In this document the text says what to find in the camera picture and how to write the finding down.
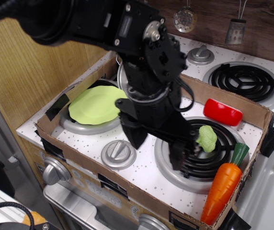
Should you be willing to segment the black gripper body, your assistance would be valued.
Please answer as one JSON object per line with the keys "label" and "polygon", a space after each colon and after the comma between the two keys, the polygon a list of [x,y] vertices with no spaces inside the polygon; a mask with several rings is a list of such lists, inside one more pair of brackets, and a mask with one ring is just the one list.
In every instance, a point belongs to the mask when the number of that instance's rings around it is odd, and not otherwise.
{"label": "black gripper body", "polygon": [[115,105],[120,109],[120,120],[138,122],[148,134],[169,144],[176,141],[195,143],[196,131],[182,116],[182,112],[190,110],[193,104],[180,108],[182,89],[193,101],[194,93],[184,81],[174,81],[151,97],[130,95],[127,99],[118,99]]}

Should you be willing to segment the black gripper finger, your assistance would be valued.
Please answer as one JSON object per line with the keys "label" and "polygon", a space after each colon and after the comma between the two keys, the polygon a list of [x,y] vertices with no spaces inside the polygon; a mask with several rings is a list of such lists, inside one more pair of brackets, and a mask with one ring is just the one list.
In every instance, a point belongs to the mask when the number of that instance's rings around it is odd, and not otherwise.
{"label": "black gripper finger", "polygon": [[194,142],[181,142],[176,141],[169,144],[169,158],[173,170],[180,170],[183,162],[186,159],[186,154],[192,153],[194,151]]}
{"label": "black gripper finger", "polygon": [[140,146],[144,143],[145,139],[148,136],[147,131],[143,128],[143,126],[138,122],[132,121],[121,121],[122,129],[131,143],[131,145],[135,149],[139,149]]}

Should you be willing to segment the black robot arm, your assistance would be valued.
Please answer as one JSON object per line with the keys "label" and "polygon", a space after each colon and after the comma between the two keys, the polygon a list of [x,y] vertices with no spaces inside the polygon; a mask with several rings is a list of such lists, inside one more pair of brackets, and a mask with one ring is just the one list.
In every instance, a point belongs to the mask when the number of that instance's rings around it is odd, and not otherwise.
{"label": "black robot arm", "polygon": [[180,107],[181,91],[191,92],[180,78],[186,54],[157,9],[139,0],[0,0],[4,18],[41,45],[75,41],[116,52],[129,88],[115,105],[129,142],[139,148],[152,134],[169,144],[173,169],[184,167],[197,139]]}

